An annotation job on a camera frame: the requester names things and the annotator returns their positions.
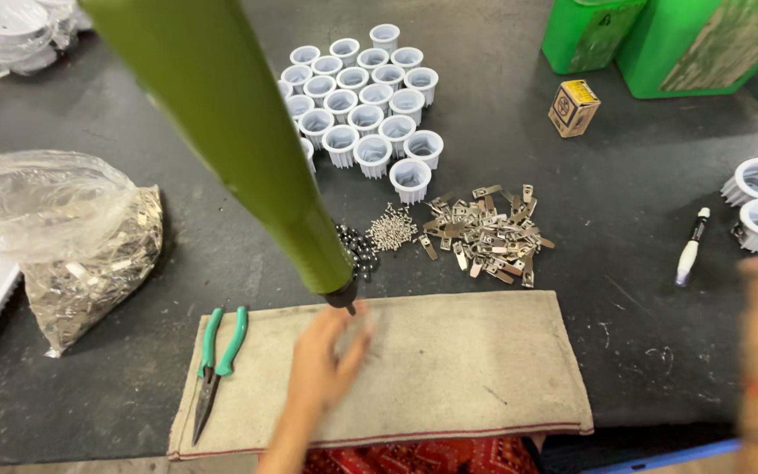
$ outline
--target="plastic wrap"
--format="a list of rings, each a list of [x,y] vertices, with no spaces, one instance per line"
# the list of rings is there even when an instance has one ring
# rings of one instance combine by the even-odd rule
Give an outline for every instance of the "plastic wrap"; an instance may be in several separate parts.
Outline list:
[[[156,187],[100,158],[0,154],[0,254],[20,262],[39,327],[59,357],[136,289],[162,249]]]

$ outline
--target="pliers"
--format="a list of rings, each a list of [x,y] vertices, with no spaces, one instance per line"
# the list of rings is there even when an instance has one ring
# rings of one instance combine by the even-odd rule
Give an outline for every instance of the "pliers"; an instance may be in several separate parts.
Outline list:
[[[198,376],[203,379],[203,383],[198,394],[198,405],[195,407],[193,446],[198,442],[200,433],[203,432],[206,425],[206,420],[209,419],[212,412],[212,404],[216,400],[216,391],[218,391],[218,382],[221,377],[232,375],[232,361],[236,359],[238,349],[242,347],[242,342],[244,342],[244,335],[247,334],[247,309],[240,306],[236,310],[236,331],[232,334],[230,345],[227,346],[221,361],[218,362],[218,367],[213,370],[216,362],[216,332],[221,324],[222,316],[224,316],[224,310],[215,308],[204,331],[204,344],[200,357],[200,369],[198,369]]]

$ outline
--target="green plier handle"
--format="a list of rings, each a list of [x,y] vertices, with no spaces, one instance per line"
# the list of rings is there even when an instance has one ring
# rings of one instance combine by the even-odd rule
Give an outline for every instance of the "green plier handle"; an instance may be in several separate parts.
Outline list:
[[[216,332],[221,324],[222,316],[224,316],[224,310],[215,308],[209,322],[206,323],[200,368],[198,369],[198,376],[201,378],[204,378],[204,368],[212,368],[216,363]],[[232,361],[236,359],[238,349],[242,347],[245,334],[247,334],[247,308],[239,306],[236,310],[236,331],[232,334],[230,345],[227,346],[221,361],[218,362],[217,375],[232,375]]]

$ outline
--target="red patterned fabric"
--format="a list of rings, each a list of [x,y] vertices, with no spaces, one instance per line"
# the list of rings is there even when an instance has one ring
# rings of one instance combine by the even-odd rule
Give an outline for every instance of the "red patterned fabric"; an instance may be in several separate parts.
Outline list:
[[[311,449],[305,474],[408,474],[455,472],[538,474],[522,439],[448,439],[368,448]]]

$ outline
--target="green plastic bin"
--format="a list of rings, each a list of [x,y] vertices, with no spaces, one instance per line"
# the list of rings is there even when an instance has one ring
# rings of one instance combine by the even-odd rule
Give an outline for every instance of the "green plastic bin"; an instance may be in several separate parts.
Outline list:
[[[554,72],[604,69],[647,0],[555,0],[542,52]]]
[[[758,71],[758,0],[651,0],[616,64],[638,99],[733,93]]]

